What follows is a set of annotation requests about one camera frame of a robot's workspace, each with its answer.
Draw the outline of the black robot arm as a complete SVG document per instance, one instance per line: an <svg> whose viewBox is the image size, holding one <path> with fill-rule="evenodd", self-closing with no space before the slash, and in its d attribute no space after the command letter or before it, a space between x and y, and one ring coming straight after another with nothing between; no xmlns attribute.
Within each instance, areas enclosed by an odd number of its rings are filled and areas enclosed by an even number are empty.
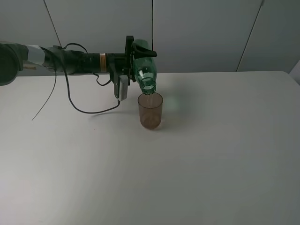
<svg viewBox="0 0 300 225"><path fill-rule="evenodd" d="M145 95L155 93L157 70L153 59L156 56L146 41L135 40L133 36L126 37L123 53L89 53L56 45L42 48L1 42L0 84L8 85L20 71L37 66L68 75L109 74L115 97L124 100L131 82L137 82Z"/></svg>

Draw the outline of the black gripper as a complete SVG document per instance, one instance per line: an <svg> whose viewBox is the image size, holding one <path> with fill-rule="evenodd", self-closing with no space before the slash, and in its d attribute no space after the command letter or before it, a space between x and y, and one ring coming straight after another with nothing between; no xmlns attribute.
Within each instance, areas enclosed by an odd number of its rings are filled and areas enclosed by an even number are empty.
<svg viewBox="0 0 300 225"><path fill-rule="evenodd" d="M114 86L114 95L119 98L119 83L120 75L128 76L128 87L132 78L133 56L135 59L154 58L157 57L157 52L144 48L138 44L133 44L134 37L126 36L124 53L109 54L109 72L110 79Z"/></svg>

